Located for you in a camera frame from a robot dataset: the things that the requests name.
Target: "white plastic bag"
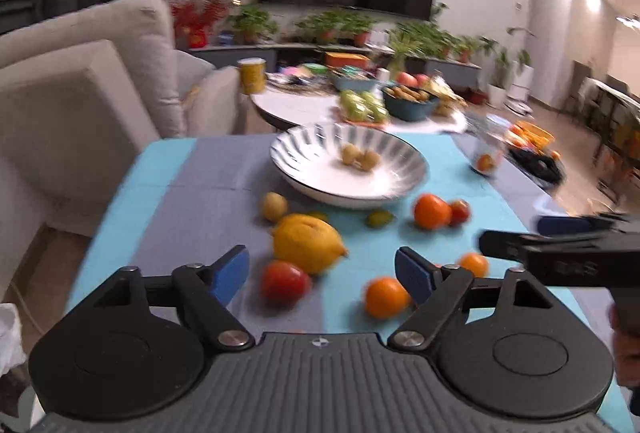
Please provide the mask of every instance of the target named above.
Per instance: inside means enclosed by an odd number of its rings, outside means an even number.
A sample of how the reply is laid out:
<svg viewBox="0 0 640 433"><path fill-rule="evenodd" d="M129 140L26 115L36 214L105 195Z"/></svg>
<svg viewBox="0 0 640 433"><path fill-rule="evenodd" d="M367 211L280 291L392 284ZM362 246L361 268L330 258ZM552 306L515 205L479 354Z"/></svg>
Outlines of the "white plastic bag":
<svg viewBox="0 0 640 433"><path fill-rule="evenodd" d="M0 304L0 377L27 360L22 350L22 326L13 303Z"/></svg>

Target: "orange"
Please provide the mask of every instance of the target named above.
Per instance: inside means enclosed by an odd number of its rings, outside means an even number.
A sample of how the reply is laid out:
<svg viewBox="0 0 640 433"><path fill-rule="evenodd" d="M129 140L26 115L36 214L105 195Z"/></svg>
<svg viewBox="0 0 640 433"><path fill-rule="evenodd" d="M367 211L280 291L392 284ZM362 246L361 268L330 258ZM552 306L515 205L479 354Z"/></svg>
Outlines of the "orange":
<svg viewBox="0 0 640 433"><path fill-rule="evenodd" d="M376 319L389 319L409 307L411 296L401 283L393 277L373 279L364 294L364 308Z"/></svg>
<svg viewBox="0 0 640 433"><path fill-rule="evenodd" d="M466 253L458 260L458 265L473 272L476 278L489 274L489 262L482 254Z"/></svg>
<svg viewBox="0 0 640 433"><path fill-rule="evenodd" d="M415 202L415 225L422 229L433 231L445 227L451 222L451 216L452 211L449 204L436 195L421 195Z"/></svg>
<svg viewBox="0 0 640 433"><path fill-rule="evenodd" d="M478 161L476 161L476 169L478 171L481 171L482 173L487 173L494 168L495 168L495 163L491 155L481 155L478 157Z"/></svg>

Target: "white bowl with striped rim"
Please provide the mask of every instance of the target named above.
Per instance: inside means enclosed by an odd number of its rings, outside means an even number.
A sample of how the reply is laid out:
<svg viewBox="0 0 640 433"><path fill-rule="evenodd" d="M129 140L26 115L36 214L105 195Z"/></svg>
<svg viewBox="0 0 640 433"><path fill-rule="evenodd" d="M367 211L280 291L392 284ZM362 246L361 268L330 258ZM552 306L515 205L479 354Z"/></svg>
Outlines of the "white bowl with striped rim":
<svg viewBox="0 0 640 433"><path fill-rule="evenodd" d="M369 172L342 163L351 142L380 154ZM271 145L271 159L283 177L305 195L349 209L373 209L404 198L427 175L427 161L406 141L374 128L317 123L296 126Z"/></svg>

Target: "sofa armrest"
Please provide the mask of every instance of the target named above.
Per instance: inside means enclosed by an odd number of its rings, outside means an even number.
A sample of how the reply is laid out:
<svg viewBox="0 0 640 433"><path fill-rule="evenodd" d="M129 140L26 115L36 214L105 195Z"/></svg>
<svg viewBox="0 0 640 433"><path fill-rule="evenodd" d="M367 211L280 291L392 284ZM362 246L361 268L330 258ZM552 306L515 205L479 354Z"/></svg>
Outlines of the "sofa armrest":
<svg viewBox="0 0 640 433"><path fill-rule="evenodd" d="M0 149L54 197L109 201L137 154L158 139L109 41L0 71Z"/></svg>
<svg viewBox="0 0 640 433"><path fill-rule="evenodd" d="M240 73L235 67L214 70L199 84L199 91L186 109L190 137L214 137L239 133L242 129Z"/></svg>

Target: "gray ribbed surface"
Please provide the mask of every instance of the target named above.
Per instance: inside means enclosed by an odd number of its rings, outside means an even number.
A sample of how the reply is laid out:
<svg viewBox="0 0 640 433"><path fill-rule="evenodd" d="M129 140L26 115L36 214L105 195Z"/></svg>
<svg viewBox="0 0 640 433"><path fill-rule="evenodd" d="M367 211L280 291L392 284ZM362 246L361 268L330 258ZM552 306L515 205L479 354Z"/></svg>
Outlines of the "gray ribbed surface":
<svg viewBox="0 0 640 433"><path fill-rule="evenodd" d="M219 357L194 392L142 419L84 424L52 414L32 431L612 433L595 415L556 425L492 418L457 401L418 355L391 352L374 334L323 337L318 347L317 336L267 334L253 350Z"/></svg>

